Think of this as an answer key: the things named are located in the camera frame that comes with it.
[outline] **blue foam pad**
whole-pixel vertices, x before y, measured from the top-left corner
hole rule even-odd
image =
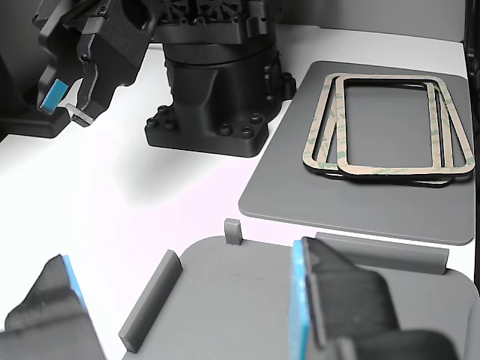
[[[62,256],[63,263],[65,264],[65,268],[67,269],[67,276],[68,280],[70,281],[70,288],[76,293],[80,304],[82,307],[87,310],[85,300],[83,299],[82,290],[80,290],[80,285],[78,284],[77,277],[75,276],[74,269],[72,268],[72,264],[70,262],[70,258],[68,255]]]
[[[310,331],[310,310],[306,286],[307,267],[302,240],[293,242],[292,274],[289,303],[289,348],[290,360],[305,360],[308,333]]]
[[[57,106],[60,104],[60,101],[62,101],[67,90],[68,85],[63,83],[61,80],[56,79],[48,91],[48,94],[46,94],[45,99],[43,99],[40,109],[45,113],[52,115]]]

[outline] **adhesive gasket frame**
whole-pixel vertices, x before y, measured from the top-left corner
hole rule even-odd
[[[438,131],[438,111],[437,111],[437,91],[440,91],[432,83],[424,84],[427,86],[427,93],[428,93],[428,100],[429,106],[431,107],[430,111],[430,134],[431,134],[431,144],[432,144],[432,163],[434,166],[441,166],[441,148],[440,148],[440,137]],[[407,88],[424,88],[422,85],[405,85]],[[336,111],[335,109],[336,103],[332,101],[331,104],[331,111]],[[445,103],[443,103],[442,98],[440,98],[439,102],[441,108],[441,128],[442,128],[442,143],[443,143],[443,156],[445,159],[445,167],[453,167],[454,166],[454,159],[453,159],[453,150],[452,150],[452,135],[450,132],[450,121],[449,116],[445,108]],[[327,151],[323,153],[319,153],[321,162],[326,162],[326,158],[329,155],[330,148],[332,146],[333,140],[333,133],[335,130],[336,118],[328,118],[327,124],[324,130],[324,137],[322,141],[325,140],[328,144]],[[345,180],[344,175],[337,169],[334,172],[317,172],[314,170],[315,173],[319,173],[321,176],[326,177],[328,179],[334,180]],[[439,181],[398,181],[395,183],[396,185],[408,185],[408,186],[416,186],[416,187],[426,187],[426,188],[444,188],[445,186],[449,185],[453,182],[453,178],[446,179],[446,180],[439,180]]]
[[[453,167],[413,167],[413,168],[386,168],[386,167],[373,167],[373,166],[358,166],[348,163],[347,160],[347,120],[345,109],[345,88],[344,83],[348,80],[362,80],[362,81],[401,81],[418,83],[429,82],[436,83],[440,90],[440,94],[443,102],[445,103],[448,111],[448,116],[454,126],[455,133],[460,142],[460,147],[463,152],[465,164],[463,166]],[[335,101],[337,104],[337,165],[338,169],[345,176],[362,178],[384,178],[395,177],[398,179],[415,179],[415,180],[431,180],[433,177],[445,178],[448,177],[461,177],[469,175],[475,168],[475,158],[473,156],[470,143],[467,135],[465,134],[463,125],[458,116],[457,110],[453,103],[452,96],[446,87],[446,84],[440,78],[436,76],[398,76],[398,75],[361,75],[361,74],[349,74],[339,76],[335,80]]]
[[[328,112],[327,122],[323,131],[322,139],[319,143],[319,153],[318,158],[314,159],[314,149],[318,143],[318,136],[320,133],[320,128],[322,127],[323,118],[326,111],[326,105],[332,90],[332,84],[336,78],[341,76],[351,75],[349,73],[332,73],[325,78],[322,92],[319,97],[319,101],[316,107],[316,112],[313,117],[312,125],[310,127],[310,132],[307,138],[307,142],[303,152],[303,161],[304,165],[311,172],[324,176],[328,179],[335,180],[345,180],[344,175],[339,171],[338,165],[336,163],[328,163],[327,158],[332,146],[333,134],[336,127],[336,102],[335,97],[331,102],[331,108]],[[431,83],[421,84],[421,85],[407,85],[408,87],[424,87],[427,86],[427,93],[429,99],[429,110],[430,110],[430,133],[431,142],[432,142],[432,162],[435,166],[441,166],[441,155],[440,155],[440,138],[438,132],[438,118],[437,118],[437,99],[435,88]],[[444,142],[444,158],[445,165],[453,167],[453,155],[452,155],[452,138],[450,135],[450,123],[449,117],[446,115],[446,109],[443,106],[444,103],[440,101],[441,115],[442,115],[442,138]],[[425,186],[429,188],[443,188],[452,182],[452,178],[441,181],[408,181],[399,183],[398,185],[409,185],[409,186]]]

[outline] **gray fixture plate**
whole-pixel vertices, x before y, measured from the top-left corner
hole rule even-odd
[[[336,242],[328,240],[334,247]],[[181,255],[183,271],[178,280],[170,272],[176,265],[168,265],[178,258],[173,259],[174,253],[166,255],[121,331],[126,346],[135,339],[130,351],[137,351],[127,352],[124,360],[289,359],[291,247],[240,243],[227,244],[224,236],[198,241]],[[380,253],[396,257],[388,251]],[[168,268],[170,276],[162,276]],[[462,360],[479,358],[480,300],[466,276],[452,270],[441,275],[367,269],[387,280],[402,329],[442,332],[454,342]],[[168,284],[162,294],[166,278],[176,283],[173,289]],[[168,299],[158,310],[155,299],[163,302],[165,296]],[[139,338],[132,324],[147,318],[153,324],[140,332],[137,328]]]
[[[444,245],[475,236],[475,182],[441,189],[354,184],[309,172],[302,162],[322,84],[333,73],[431,75],[445,81],[473,149],[468,82],[459,76],[390,67],[318,61],[253,173],[238,206],[252,218]],[[404,88],[354,86],[346,90],[347,136],[353,164],[431,166],[427,95]],[[453,137],[455,164],[461,150]]]

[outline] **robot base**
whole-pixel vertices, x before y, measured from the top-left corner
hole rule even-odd
[[[251,158],[269,137],[268,123],[296,93],[296,81],[282,72],[274,42],[238,51],[205,47],[164,48],[173,104],[147,121],[148,144]],[[196,57],[188,60],[189,54]]]

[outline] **small gray block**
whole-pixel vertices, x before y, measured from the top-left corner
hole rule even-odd
[[[444,275],[449,249],[398,244],[344,235],[316,234],[357,265]]]
[[[241,245],[243,242],[242,225],[240,220],[225,220],[225,239],[227,244]]]
[[[118,333],[130,353],[140,350],[182,270],[180,259],[168,250]]]

